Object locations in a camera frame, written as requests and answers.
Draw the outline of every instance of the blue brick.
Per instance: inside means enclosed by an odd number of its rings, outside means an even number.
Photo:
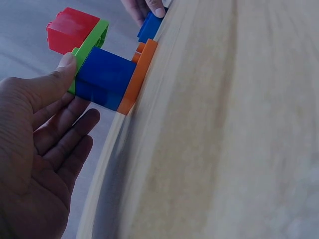
[[[156,17],[150,11],[138,33],[139,42],[146,43],[148,39],[153,40],[162,21],[163,18]]]
[[[136,63],[132,61],[93,47],[76,75],[76,80],[123,96],[135,67]]]
[[[75,95],[113,111],[117,110],[123,97],[81,80],[75,82]]]

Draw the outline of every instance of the wooden board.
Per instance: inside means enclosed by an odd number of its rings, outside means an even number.
[[[319,238],[318,9],[174,0],[78,238]]]

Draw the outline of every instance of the orange plate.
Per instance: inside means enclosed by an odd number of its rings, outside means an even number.
[[[128,87],[124,93],[122,101],[117,112],[127,115],[138,98],[146,72],[155,53],[158,43],[148,39],[146,44],[140,43],[137,52],[134,54],[132,61],[135,62],[136,68],[131,77]]]

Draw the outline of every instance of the toy blocks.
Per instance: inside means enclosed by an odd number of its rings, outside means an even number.
[[[117,112],[127,115],[134,105],[157,45],[158,43],[151,39],[149,39],[146,44],[142,42],[139,44],[136,53],[132,58],[132,61],[136,62],[137,65]]]
[[[75,95],[116,111],[134,73],[136,63],[93,47],[75,80]],[[86,83],[104,90],[105,94],[91,91],[83,94],[78,83]]]
[[[127,115],[133,107],[157,48],[155,36],[160,22],[149,15],[140,33],[132,60],[102,50],[108,22],[67,7],[46,28],[49,48],[61,54],[72,51],[77,61],[69,92],[110,110]]]
[[[163,18],[156,17],[150,11],[138,33],[139,42],[146,43],[148,39],[154,39],[162,21]]]
[[[80,47],[100,19],[67,7],[47,27],[49,48],[65,54]]]

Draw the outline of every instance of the green block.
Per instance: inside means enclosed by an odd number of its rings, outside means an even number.
[[[105,20],[99,20],[95,27],[92,29],[90,34],[86,37],[80,48],[75,47],[72,54],[76,58],[76,73],[78,74],[81,66],[83,65],[86,57],[91,52],[94,46],[101,48],[108,31],[109,23]],[[68,92],[75,95],[75,78],[70,86]]]

